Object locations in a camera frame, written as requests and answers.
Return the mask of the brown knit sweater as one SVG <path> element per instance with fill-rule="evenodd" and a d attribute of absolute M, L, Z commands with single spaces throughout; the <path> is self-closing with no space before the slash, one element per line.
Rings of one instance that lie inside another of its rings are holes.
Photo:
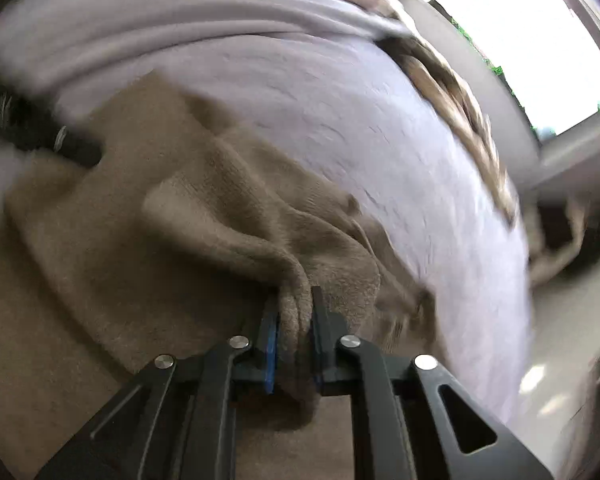
<path fill-rule="evenodd" d="M 186 358 L 266 308 L 276 391 L 238 419 L 242 479 L 347 479 L 346 400 L 309 369 L 311 289 L 404 356 L 434 346 L 434 300 L 356 199 L 215 102 L 149 75 L 90 119 L 104 156 L 38 154 L 0 218 L 0 459 L 31 479 L 162 352 Z"/>

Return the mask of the window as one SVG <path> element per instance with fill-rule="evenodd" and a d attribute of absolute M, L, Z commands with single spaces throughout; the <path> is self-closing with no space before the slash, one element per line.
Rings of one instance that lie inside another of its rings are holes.
<path fill-rule="evenodd" d="M 434 0 L 544 140 L 600 113 L 600 48 L 564 0 Z"/>

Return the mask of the lavender embossed bedspread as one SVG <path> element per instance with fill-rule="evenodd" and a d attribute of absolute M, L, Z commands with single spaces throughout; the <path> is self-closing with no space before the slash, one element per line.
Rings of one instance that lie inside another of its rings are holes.
<path fill-rule="evenodd" d="M 0 76 L 80 118 L 158 70 L 354 195 L 434 293 L 446 365 L 501 420 L 529 348 L 524 230 L 342 0 L 14 0 Z"/>

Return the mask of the beige striped garment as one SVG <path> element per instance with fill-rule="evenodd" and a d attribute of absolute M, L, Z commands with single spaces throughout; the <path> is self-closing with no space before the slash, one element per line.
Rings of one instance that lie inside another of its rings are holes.
<path fill-rule="evenodd" d="M 506 222 L 516 223 L 518 205 L 508 185 L 505 166 L 492 138 L 491 123 L 484 114 L 469 84 L 452 69 L 449 62 L 417 30 L 400 0 L 344 0 L 382 18 L 395 20 L 410 32 L 389 37 L 380 43 L 420 95 L 463 144 L 474 161 L 496 208 Z"/>

